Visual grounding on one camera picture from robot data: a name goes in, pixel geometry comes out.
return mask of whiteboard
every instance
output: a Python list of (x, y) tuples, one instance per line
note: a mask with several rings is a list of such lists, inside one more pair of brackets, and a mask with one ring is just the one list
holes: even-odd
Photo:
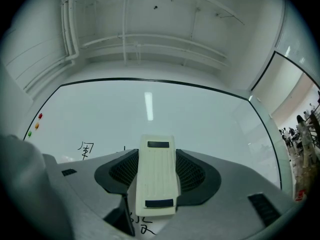
[(91, 81), (61, 86), (40, 113), (25, 140), (58, 163), (138, 149), (143, 134), (172, 135), (177, 149), (248, 166), (280, 187), (262, 122), (248, 101), (228, 94), (165, 82)]

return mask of ceiling light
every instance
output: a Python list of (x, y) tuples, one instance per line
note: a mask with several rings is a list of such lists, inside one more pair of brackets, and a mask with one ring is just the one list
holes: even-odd
[(145, 92), (144, 99), (145, 99), (145, 107), (146, 107), (146, 116), (148, 118), (148, 121), (152, 121), (154, 119), (154, 111), (153, 111), (153, 105), (152, 105), (152, 93)]

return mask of black vent grille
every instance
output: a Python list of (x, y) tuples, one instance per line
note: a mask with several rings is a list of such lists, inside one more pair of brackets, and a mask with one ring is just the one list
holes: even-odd
[(74, 170), (74, 169), (67, 169), (67, 170), (63, 170), (62, 171), (62, 174), (63, 176), (68, 176), (68, 175), (71, 175), (71, 174), (75, 174), (77, 171)]
[(279, 212), (264, 194), (254, 194), (248, 196), (248, 198), (266, 227), (280, 217)]
[(136, 152), (111, 167), (109, 174), (114, 180), (125, 184), (129, 188), (138, 173), (138, 161), (139, 155), (138, 152)]
[(179, 153), (176, 153), (175, 171), (180, 179), (181, 193), (197, 188), (206, 178), (204, 169)]

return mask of people in background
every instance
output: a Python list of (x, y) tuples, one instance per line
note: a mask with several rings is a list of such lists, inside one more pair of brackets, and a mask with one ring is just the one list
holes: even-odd
[(286, 143), (289, 143), (290, 147), (291, 147), (291, 145), (293, 146), (289, 131), (285, 127), (283, 129), (284, 129), (284, 135), (285, 135)]
[(306, 111), (304, 111), (303, 113), (304, 113), (304, 119), (307, 120), (310, 115)]
[(289, 127), (289, 133), (291, 134), (291, 136), (293, 137), (295, 135), (295, 130), (292, 129), (291, 127)]
[(280, 129), (279, 129), (279, 133), (280, 133), (282, 139), (284, 140), (284, 142), (286, 142), (286, 137), (285, 137), (284, 134), (282, 134), (282, 131), (283, 131), (283, 130), (280, 130)]
[(308, 124), (303, 120), (300, 115), (296, 116), (298, 122), (298, 131), (300, 132), (301, 142), (303, 146), (303, 168), (309, 166), (309, 156), (311, 156), (312, 161), (315, 163), (317, 161), (315, 147), (312, 141), (311, 133), (308, 129)]
[(311, 107), (311, 110), (316, 111), (316, 106), (315, 105), (312, 105), (311, 103), (309, 105)]

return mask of black marker writing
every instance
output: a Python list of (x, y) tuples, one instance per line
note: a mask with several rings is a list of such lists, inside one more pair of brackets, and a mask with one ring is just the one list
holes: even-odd
[(132, 212), (130, 212), (130, 220), (131, 220), (131, 222), (134, 222), (134, 219), (131, 218), (131, 215), (132, 215)]
[(143, 221), (144, 223), (153, 223), (152, 221), (145, 221), (145, 218), (146, 218), (146, 217), (143, 217), (143, 218), (142, 218), (142, 221)]
[(84, 152), (84, 153), (81, 155), (81, 156), (83, 156), (83, 159), (82, 159), (82, 160), (84, 160), (85, 158), (88, 157), (88, 156), (87, 156), (88, 149), (89, 149), (88, 144), (91, 145), (91, 148), (90, 148), (90, 151), (89, 151), (89, 154), (90, 154), (92, 148), (94, 147), (94, 143), (92, 143), (92, 142), (83, 142), (83, 141), (82, 141), (81, 147), (77, 149), (77, 150), (80, 150), (80, 149), (83, 147), (83, 152)]
[(154, 234), (155, 236), (157, 235), (157, 234), (153, 233), (151, 230), (149, 230), (147, 225), (141, 224), (141, 234), (144, 235), (147, 231)]

